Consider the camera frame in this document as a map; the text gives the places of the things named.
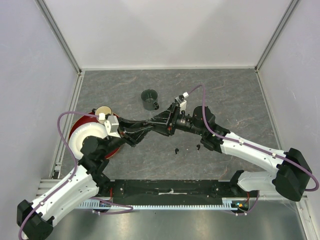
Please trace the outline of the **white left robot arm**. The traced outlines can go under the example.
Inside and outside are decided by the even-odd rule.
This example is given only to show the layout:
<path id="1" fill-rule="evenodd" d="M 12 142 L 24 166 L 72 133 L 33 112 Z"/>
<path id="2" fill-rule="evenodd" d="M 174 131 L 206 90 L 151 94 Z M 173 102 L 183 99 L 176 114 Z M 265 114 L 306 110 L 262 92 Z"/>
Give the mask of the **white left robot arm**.
<path id="1" fill-rule="evenodd" d="M 79 125 L 67 142 L 75 166 L 70 173 L 40 197 L 17 206 L 20 240 L 45 240 L 53 228 L 83 201 L 106 196 L 110 179 L 103 171 L 107 155 L 123 144 L 137 145 L 153 129 L 146 121 L 115 115 Z"/>

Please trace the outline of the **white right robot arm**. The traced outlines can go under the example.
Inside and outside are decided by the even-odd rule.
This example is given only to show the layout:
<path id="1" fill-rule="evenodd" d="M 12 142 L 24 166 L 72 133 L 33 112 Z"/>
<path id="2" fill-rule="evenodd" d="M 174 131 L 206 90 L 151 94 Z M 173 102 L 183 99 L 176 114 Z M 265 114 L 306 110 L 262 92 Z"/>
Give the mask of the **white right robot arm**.
<path id="1" fill-rule="evenodd" d="M 201 136 L 201 144 L 210 151 L 238 157 L 263 169 L 261 172 L 238 170 L 229 184 L 235 197 L 251 191 L 276 191 L 282 197 L 298 202 L 307 190 L 312 171 L 303 154 L 269 148 L 248 141 L 215 123 L 207 106 L 197 106 L 186 115 L 173 103 L 164 112 L 147 119 L 155 132 L 170 136 L 176 130 Z"/>

